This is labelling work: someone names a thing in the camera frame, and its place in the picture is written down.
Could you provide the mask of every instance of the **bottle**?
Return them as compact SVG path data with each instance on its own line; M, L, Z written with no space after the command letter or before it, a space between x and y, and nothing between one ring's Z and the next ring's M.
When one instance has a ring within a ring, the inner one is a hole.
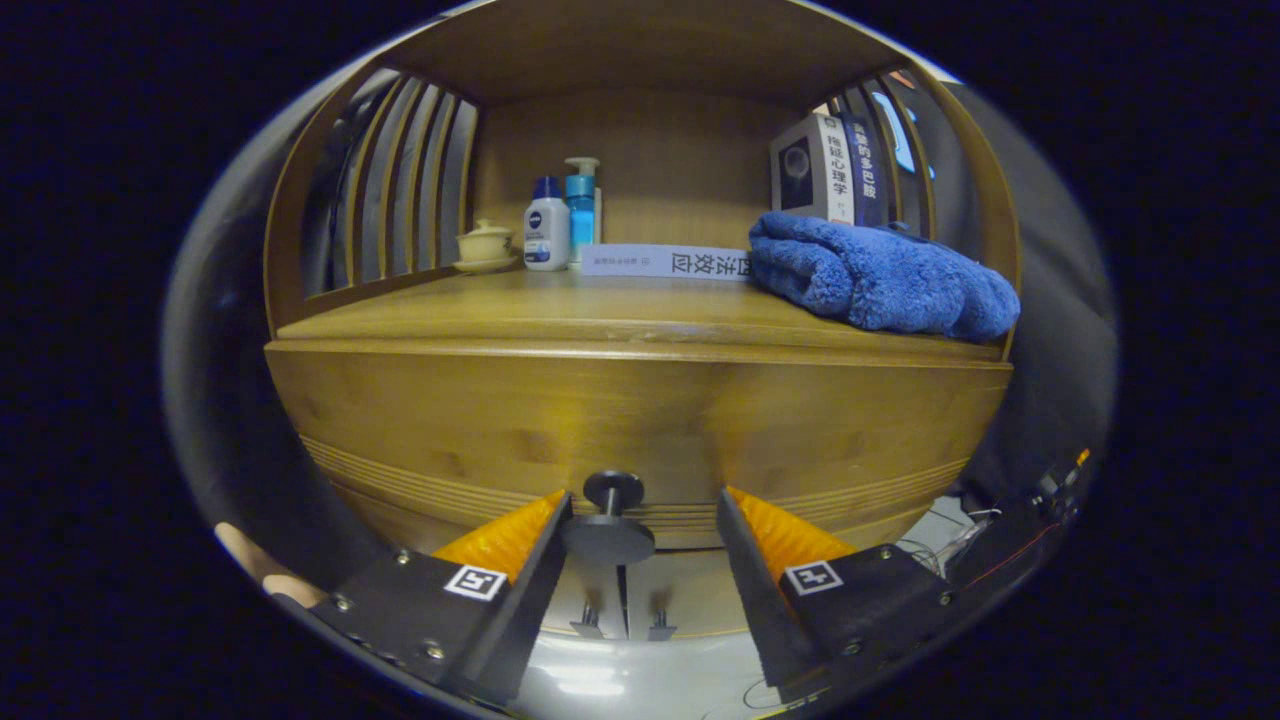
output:
M534 201L525 210L525 266L563 270L568 264L568 205L559 196L559 181L538 178Z
M566 158L564 163L577 167L576 176L564 178L570 225L568 261L576 266L582 263L582 246L599 241L595 200L600 190L595 187L595 168L600 161L595 158Z

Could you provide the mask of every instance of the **blue towel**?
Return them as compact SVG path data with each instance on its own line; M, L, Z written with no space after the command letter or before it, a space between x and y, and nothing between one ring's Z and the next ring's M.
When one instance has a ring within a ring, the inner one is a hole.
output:
M833 295L849 287L845 316L863 329L986 342L1007 332L1021 313L1018 293L1000 273L892 229L765 213L750 241L760 284L823 316L844 314L846 305ZM847 286L832 258L847 273Z
M751 236L751 272L764 287L815 315L849 314L854 282L836 254L794 240Z

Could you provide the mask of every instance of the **screw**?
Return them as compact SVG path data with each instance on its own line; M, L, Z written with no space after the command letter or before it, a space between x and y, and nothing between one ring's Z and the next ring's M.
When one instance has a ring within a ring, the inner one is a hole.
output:
M444 648L435 641L425 641L422 643L422 653L435 661L444 660Z

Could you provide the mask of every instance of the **book cover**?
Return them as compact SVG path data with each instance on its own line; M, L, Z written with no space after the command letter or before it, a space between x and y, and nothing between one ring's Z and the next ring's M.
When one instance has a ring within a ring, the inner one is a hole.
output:
M772 208L854 224L852 155L840 118L814 114L769 143Z
M745 250L694 245L608 243L582 246L584 275L632 275L749 282Z
M849 155L854 161L854 223L883 225L888 222L888 188L886 187L884 159L881 146L872 133L867 118L854 113L841 113Z

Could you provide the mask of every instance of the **teacup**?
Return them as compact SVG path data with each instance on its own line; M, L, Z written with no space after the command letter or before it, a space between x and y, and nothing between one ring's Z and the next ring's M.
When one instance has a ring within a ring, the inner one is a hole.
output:
M490 227L489 220L476 220L476 229L457 236L458 254L463 263L499 260L511 256L511 231Z

